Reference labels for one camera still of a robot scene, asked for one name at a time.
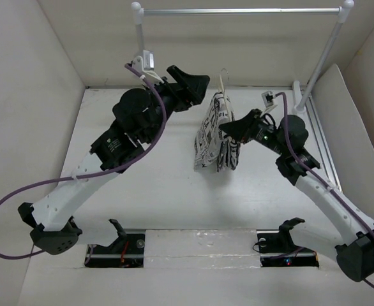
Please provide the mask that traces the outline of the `beige wire clothes hanger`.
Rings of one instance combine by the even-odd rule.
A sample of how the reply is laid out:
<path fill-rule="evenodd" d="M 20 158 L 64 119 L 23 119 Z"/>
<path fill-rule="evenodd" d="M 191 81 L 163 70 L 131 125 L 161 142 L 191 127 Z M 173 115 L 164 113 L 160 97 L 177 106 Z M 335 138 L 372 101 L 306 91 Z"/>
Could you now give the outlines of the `beige wire clothes hanger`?
<path fill-rule="evenodd" d="M 226 85 L 229 82 L 229 73 L 226 68 L 222 68 L 218 74 L 218 89 L 222 93 L 222 98 L 228 111 L 231 111 L 230 101 L 226 95 Z"/>

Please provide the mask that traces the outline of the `newspaper print trousers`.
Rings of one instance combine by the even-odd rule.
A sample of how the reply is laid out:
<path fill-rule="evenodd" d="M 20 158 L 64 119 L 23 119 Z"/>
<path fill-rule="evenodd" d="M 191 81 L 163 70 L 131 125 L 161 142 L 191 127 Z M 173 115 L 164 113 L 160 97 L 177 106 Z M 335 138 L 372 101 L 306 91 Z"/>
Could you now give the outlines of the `newspaper print trousers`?
<path fill-rule="evenodd" d="M 220 129 L 222 124 L 233 121 L 235 116 L 229 97 L 216 92 L 195 137 L 195 171 L 213 164 L 217 172 L 237 168 L 241 145 Z"/>

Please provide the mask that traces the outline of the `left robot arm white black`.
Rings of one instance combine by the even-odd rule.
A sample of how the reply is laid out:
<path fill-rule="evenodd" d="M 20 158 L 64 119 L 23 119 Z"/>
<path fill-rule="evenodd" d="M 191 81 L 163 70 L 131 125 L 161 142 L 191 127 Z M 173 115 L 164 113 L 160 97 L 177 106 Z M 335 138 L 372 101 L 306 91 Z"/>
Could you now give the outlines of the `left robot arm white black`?
<path fill-rule="evenodd" d="M 210 78 L 190 75 L 177 66 L 167 68 L 174 79 L 153 85 L 141 73 L 143 88 L 127 90 L 113 106 L 114 121 L 92 144 L 82 162 L 68 178 L 36 203 L 23 203 L 18 212 L 32 230 L 35 247 L 51 255 L 66 252 L 75 244 L 102 245 L 116 253 L 127 234 L 117 219 L 107 224 L 113 231 L 104 237 L 92 234 L 74 219 L 74 213 L 103 185 L 124 173 L 152 149 L 161 138 L 173 112 L 184 112 L 202 103 Z"/>

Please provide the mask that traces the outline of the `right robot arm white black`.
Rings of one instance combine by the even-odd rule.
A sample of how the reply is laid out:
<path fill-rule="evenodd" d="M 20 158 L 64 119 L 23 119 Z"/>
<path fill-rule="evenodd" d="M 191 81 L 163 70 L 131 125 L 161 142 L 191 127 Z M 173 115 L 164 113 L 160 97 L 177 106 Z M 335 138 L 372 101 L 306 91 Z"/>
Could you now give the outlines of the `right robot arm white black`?
<path fill-rule="evenodd" d="M 361 282 L 374 273 L 374 220 L 357 208 L 319 170 L 319 162 L 304 148 L 308 131 L 302 118 L 285 116 L 278 127 L 268 124 L 259 109 L 240 120 L 220 125 L 239 143 L 256 141 L 279 155 L 279 172 L 304 193 L 330 220 L 335 232 L 298 217 L 280 226 L 279 246 L 285 251 L 305 247 L 337 262 L 351 280 Z"/>

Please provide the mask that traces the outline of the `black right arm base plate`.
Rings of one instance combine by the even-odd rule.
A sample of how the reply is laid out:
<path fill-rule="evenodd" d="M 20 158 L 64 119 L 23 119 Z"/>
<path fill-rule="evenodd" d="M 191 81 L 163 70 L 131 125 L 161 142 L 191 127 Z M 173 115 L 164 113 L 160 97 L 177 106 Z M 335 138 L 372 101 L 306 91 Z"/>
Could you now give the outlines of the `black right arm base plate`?
<path fill-rule="evenodd" d="M 252 249 L 260 255 L 262 268 L 314 267 L 319 262 L 316 252 L 293 243 L 290 230 L 304 223 L 295 217 L 284 221 L 278 229 L 258 229 Z"/>

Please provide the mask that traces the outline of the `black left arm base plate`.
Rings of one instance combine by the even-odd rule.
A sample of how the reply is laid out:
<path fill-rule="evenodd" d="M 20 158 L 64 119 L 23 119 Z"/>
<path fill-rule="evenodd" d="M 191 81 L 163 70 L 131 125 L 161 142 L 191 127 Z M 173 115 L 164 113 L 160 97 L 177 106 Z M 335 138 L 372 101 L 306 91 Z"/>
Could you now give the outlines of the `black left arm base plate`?
<path fill-rule="evenodd" d="M 84 266 L 87 268 L 143 268 L 146 230 L 126 230 L 126 240 L 116 249 L 102 245 L 87 246 Z"/>

